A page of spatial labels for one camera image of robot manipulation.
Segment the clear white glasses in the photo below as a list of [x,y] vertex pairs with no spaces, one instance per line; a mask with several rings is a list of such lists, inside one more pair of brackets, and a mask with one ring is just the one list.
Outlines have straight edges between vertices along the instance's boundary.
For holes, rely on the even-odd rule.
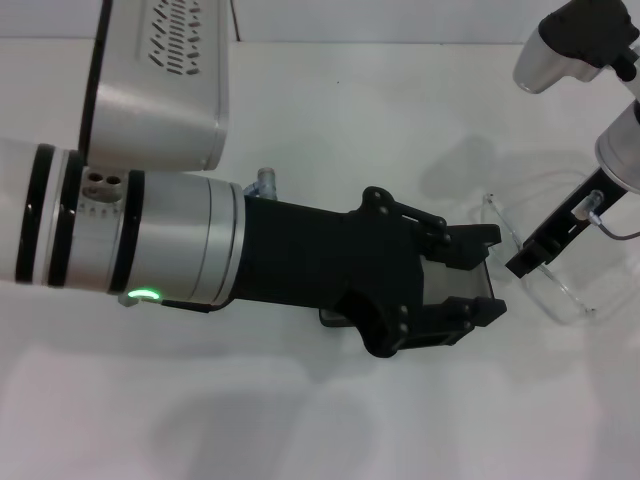
[[507,262],[524,249],[526,239],[587,178],[576,169],[556,169],[528,175],[491,175],[482,189],[474,218],[496,224],[501,242],[490,248],[492,280],[518,288],[552,321],[560,325],[584,323],[596,317],[596,309],[570,284],[559,267],[543,264],[523,278],[507,268]]

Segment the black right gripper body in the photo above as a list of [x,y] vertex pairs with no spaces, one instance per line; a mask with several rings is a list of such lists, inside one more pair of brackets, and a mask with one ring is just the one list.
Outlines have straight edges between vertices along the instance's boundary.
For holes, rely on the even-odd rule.
[[579,219],[576,214],[581,209],[581,204],[594,191],[603,197],[593,207],[597,214],[606,212],[628,193],[602,169],[597,168],[530,235],[529,248],[536,260],[554,260],[590,225],[588,219]]

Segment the black glasses case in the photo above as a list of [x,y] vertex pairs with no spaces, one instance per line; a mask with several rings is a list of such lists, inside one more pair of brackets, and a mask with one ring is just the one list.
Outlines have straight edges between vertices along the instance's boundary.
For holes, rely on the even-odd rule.
[[424,257],[420,258],[420,262],[423,288],[422,306],[418,308],[418,314],[423,306],[441,304],[449,297],[495,298],[485,262],[471,271],[448,268]]

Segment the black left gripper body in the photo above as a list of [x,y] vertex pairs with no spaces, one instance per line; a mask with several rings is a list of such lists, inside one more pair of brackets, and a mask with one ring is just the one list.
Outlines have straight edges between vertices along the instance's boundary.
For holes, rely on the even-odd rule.
[[347,213],[247,198],[232,296],[340,314],[371,355],[389,358],[422,312],[421,243],[430,228],[430,214],[375,187]]

